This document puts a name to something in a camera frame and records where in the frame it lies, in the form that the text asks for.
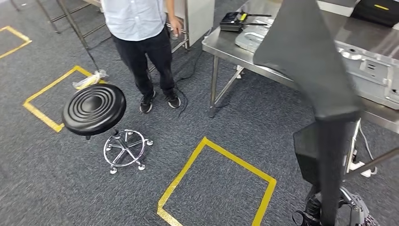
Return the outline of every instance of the table top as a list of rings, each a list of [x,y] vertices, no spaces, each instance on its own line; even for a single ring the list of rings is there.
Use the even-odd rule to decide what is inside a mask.
[[[84,0],[85,2],[87,2],[87,3],[90,3],[90,4],[92,4],[92,5],[95,5],[95,6],[97,6],[97,7],[101,7],[101,2],[100,2],[100,0]]]
[[[239,10],[252,14],[271,14],[275,18],[283,0],[249,0]],[[326,24],[335,40],[363,48],[370,52],[399,59],[399,31],[377,24],[322,11]],[[294,82],[285,75],[254,65],[253,53],[238,47],[238,33],[215,29],[202,41],[203,50],[233,64],[241,65],[255,73],[296,89]],[[399,111],[363,99],[366,110],[363,119],[399,133]]]

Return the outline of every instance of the black sneaker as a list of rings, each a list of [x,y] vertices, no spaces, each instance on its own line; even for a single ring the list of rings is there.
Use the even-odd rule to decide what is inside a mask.
[[[156,92],[153,91],[151,95],[143,96],[141,99],[141,104],[140,104],[140,111],[143,113],[148,113],[152,109],[152,100],[155,97]]]
[[[180,98],[176,95],[175,92],[170,92],[166,95],[166,100],[168,101],[168,104],[171,108],[178,108],[182,104],[180,101]]]

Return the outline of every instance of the man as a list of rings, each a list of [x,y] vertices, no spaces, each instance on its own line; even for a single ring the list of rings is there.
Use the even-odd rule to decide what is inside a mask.
[[[145,54],[160,73],[160,87],[169,105],[178,108],[181,101],[173,90],[175,82],[164,0],[101,0],[101,3],[120,57],[133,73],[143,95],[140,111],[150,112],[155,98]],[[182,25],[175,16],[174,0],[165,0],[165,3],[173,35],[178,36]]]

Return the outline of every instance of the yellow tape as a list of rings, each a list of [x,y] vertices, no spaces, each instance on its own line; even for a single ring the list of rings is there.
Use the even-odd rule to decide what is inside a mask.
[[[377,7],[377,8],[382,8],[382,9],[385,9],[385,10],[389,10],[388,8],[386,8],[384,6],[380,6],[380,5],[374,5],[374,6]]]
[[[245,20],[246,17],[247,17],[247,14],[244,13],[244,14],[241,16],[241,18],[240,18],[239,20],[240,20],[240,21],[243,21],[243,20]]]
[[[46,92],[47,90],[49,90],[51,87],[55,86],[57,83],[61,82],[63,79],[65,79],[66,77],[68,77],[69,75],[74,73],[75,71],[78,71],[87,77],[91,75],[90,72],[88,72],[85,69],[83,69],[82,67],[76,65],[71,70],[69,70],[66,74],[59,77],[54,82],[48,84],[46,87],[41,89],[39,92],[37,92],[37,93],[33,94],[32,96],[30,96],[29,98],[27,98],[24,101],[24,103],[22,104],[22,106],[24,106],[29,112],[31,112],[34,116],[36,116],[37,118],[42,120],[46,125],[48,125],[50,128],[52,128],[57,133],[62,130],[62,128],[64,127],[64,124],[63,123],[57,124],[56,122],[51,120],[49,117],[47,117],[43,112],[41,112],[39,109],[37,109],[35,106],[33,106],[30,102],[33,99],[35,99],[36,97],[38,97],[41,94],[43,94],[44,92]],[[99,83],[106,83],[106,82],[103,80],[100,80]]]
[[[11,53],[13,53],[13,52],[19,50],[20,48],[22,48],[22,47],[24,47],[24,46],[26,46],[26,45],[28,45],[29,43],[32,42],[27,36],[23,35],[22,33],[20,33],[19,31],[15,30],[14,28],[12,28],[12,27],[10,27],[10,26],[5,26],[5,27],[1,28],[1,29],[0,29],[0,32],[1,32],[1,31],[4,31],[4,30],[7,30],[7,31],[13,33],[15,36],[19,37],[20,39],[24,40],[25,42],[22,43],[22,44],[21,44],[20,46],[18,46],[17,48],[14,48],[14,49],[12,49],[12,50],[10,50],[10,51],[8,51],[8,52],[6,52],[6,53],[0,55],[0,59],[3,58],[3,57],[5,57],[5,56],[10,55]]]
[[[212,141],[208,140],[206,137],[204,137],[201,140],[201,142],[198,144],[198,146],[192,152],[191,156],[189,157],[187,163],[184,165],[183,169],[180,171],[180,173],[177,175],[177,177],[172,181],[172,183],[166,189],[165,193],[162,195],[161,199],[158,201],[157,214],[162,219],[164,219],[166,222],[168,222],[171,226],[183,226],[172,215],[170,215],[168,212],[166,212],[163,209],[163,206],[165,205],[166,201],[169,199],[169,197],[171,196],[171,194],[173,193],[173,191],[175,190],[177,185],[180,183],[183,176],[187,173],[188,169],[191,167],[194,160],[198,157],[199,153],[202,151],[202,149],[206,145],[268,182],[268,186],[263,195],[261,204],[259,205],[258,211],[256,212],[255,218],[252,222],[252,226],[260,225],[262,218],[264,216],[264,213],[266,212],[266,208],[269,205],[271,195],[273,194],[274,188],[276,187],[276,183],[277,183],[276,179],[270,177],[266,173],[260,171],[256,167],[252,166],[251,164],[245,162],[244,160],[240,159],[239,157],[226,151],[222,147],[220,147],[217,144],[213,143]]]

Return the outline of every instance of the stool base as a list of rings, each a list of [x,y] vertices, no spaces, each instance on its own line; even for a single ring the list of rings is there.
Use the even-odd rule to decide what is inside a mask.
[[[128,137],[133,134],[139,135],[141,139],[129,144]],[[151,146],[153,144],[154,142],[152,140],[145,139],[143,135],[137,131],[130,129],[125,129],[122,131],[115,130],[115,133],[108,138],[104,145],[104,158],[111,165],[110,173],[115,174],[118,171],[118,167],[128,166],[133,163],[138,165],[139,170],[144,170],[145,165],[142,164],[139,159],[144,153],[145,146]],[[141,145],[141,151],[138,156],[135,156],[130,148],[137,145]],[[107,153],[114,150],[119,150],[120,152],[113,161],[110,161],[107,157]],[[126,164],[120,164],[120,162],[122,162],[126,156],[130,156],[133,160]]]

